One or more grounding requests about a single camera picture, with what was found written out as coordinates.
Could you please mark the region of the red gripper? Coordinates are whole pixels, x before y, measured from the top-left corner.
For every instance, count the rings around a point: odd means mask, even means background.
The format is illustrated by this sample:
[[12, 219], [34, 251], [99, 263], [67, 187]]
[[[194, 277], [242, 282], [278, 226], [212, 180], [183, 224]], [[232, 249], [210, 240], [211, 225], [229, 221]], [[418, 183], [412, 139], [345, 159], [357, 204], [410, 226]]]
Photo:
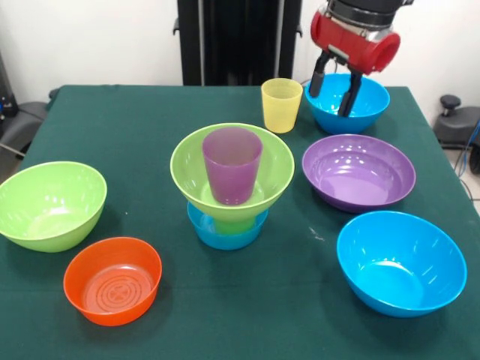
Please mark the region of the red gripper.
[[362, 74], [383, 71], [396, 56], [401, 37], [391, 27], [368, 29], [334, 17], [326, 5], [318, 8], [310, 26], [313, 42], [321, 48], [310, 81], [309, 94], [318, 97], [323, 85], [329, 53], [353, 70], [349, 89], [342, 97], [337, 115], [349, 117], [362, 84]]

